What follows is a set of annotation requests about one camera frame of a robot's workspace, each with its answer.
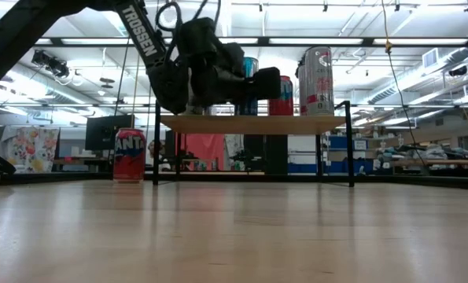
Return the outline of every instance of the blue can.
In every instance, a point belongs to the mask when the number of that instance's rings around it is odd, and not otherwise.
[[[258,60],[252,57],[245,57],[243,69],[246,78],[251,78],[258,72]],[[235,115],[258,115],[258,100],[256,98],[248,99],[241,105],[235,105]]]

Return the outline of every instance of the red soda can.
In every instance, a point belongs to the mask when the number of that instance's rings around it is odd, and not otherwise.
[[[293,84],[287,75],[281,76],[281,96],[269,99],[269,116],[293,116]]]
[[[122,128],[115,139],[113,179],[140,182],[145,176],[146,138],[142,130]]]

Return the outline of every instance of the robotic arm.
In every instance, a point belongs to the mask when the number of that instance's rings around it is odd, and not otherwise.
[[[144,0],[20,0],[0,20],[0,80],[59,18],[89,7],[120,15],[145,64],[157,100],[174,114],[186,109],[189,81],[193,106],[279,96],[277,68],[262,69],[253,78],[244,79],[241,47],[237,43],[222,44],[215,36],[216,23],[209,18],[194,17],[182,23],[175,2],[162,7],[157,17],[171,6],[179,20],[174,29],[168,29],[173,41],[166,50],[161,33],[146,17]],[[170,54],[175,47],[179,57],[172,61]]]

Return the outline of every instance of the red curtain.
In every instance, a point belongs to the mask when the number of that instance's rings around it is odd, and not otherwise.
[[[208,170],[212,169],[211,160],[217,158],[218,164],[216,166],[218,169],[223,170],[225,159],[224,140],[224,134],[183,134],[181,149],[193,153],[199,159],[208,160]]]

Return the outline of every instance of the black pole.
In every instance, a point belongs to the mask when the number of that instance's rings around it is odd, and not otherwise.
[[[178,153],[176,153],[176,181],[179,181],[181,175],[181,133],[178,134]]]
[[[349,188],[354,188],[354,157],[352,154],[352,121],[350,101],[345,101],[345,127],[347,129],[347,164],[349,172]]]
[[[318,171],[316,174],[319,177],[319,181],[322,180],[322,153],[321,153],[321,135],[317,134],[315,136],[315,157],[316,157],[316,164],[318,165]]]
[[[160,156],[160,104],[155,103],[155,146],[153,147],[153,184],[158,185]]]

